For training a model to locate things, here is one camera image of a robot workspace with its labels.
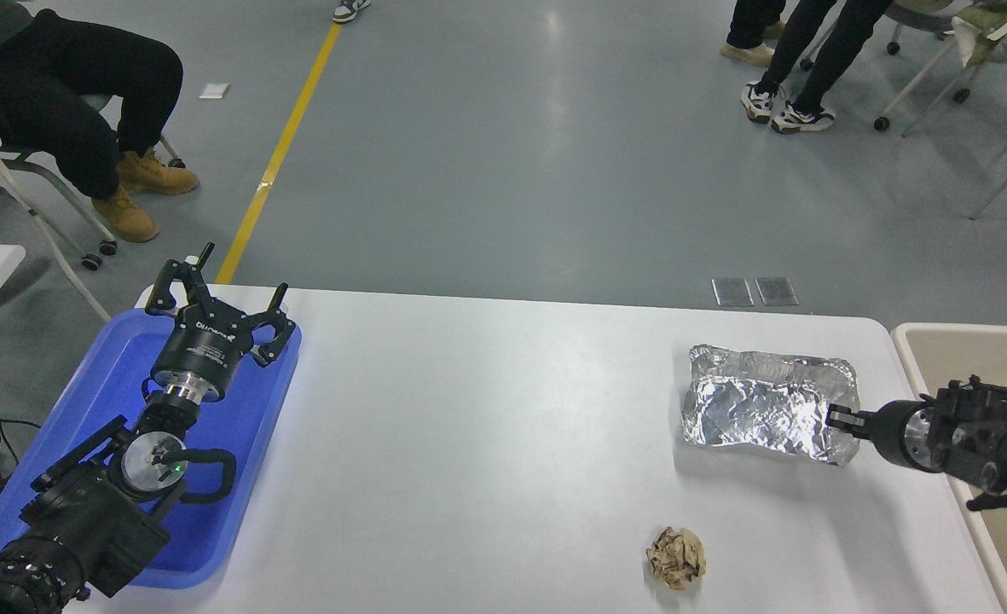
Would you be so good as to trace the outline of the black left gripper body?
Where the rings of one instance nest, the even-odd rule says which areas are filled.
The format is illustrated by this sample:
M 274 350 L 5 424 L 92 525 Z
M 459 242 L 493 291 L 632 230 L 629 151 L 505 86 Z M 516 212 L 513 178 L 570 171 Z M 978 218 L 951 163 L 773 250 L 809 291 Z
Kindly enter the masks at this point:
M 233 381 L 243 355 L 252 347 L 252 333 L 243 326 L 246 312 L 231 304 L 188 304 L 178 311 L 175 327 L 151 377 L 160 387 L 172 381 L 200 379 L 206 385 L 203 399 L 220 401 Z

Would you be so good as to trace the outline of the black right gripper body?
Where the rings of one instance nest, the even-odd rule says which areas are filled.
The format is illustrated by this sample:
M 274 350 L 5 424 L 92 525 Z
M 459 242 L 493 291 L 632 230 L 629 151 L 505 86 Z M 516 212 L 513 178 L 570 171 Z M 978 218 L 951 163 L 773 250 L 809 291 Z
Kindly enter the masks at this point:
M 878 454 L 907 469 L 920 469 L 907 444 L 907 425 L 916 409 L 917 402 L 892 401 L 878 409 L 871 420 L 871 442 Z

